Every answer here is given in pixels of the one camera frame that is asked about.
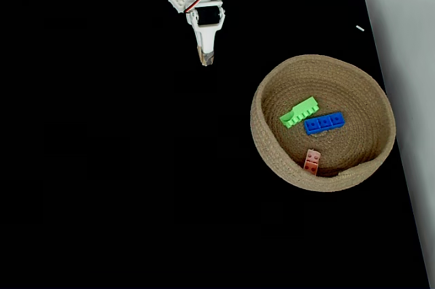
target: black mat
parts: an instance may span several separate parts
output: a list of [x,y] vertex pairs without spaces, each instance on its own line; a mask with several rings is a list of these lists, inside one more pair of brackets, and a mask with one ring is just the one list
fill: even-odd
[[1,5],[8,54],[43,98],[45,221],[86,242],[75,265],[89,266],[23,283],[428,286],[397,145],[326,194],[278,178],[251,139],[256,87],[289,57],[332,56],[383,87],[364,0],[225,0],[211,67],[167,0]]

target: pink block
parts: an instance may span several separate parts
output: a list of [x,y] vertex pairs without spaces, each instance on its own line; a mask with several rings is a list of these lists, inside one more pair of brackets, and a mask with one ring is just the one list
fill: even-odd
[[305,158],[304,170],[311,172],[313,175],[317,174],[319,167],[319,160],[321,154],[315,150],[308,150],[307,157]]

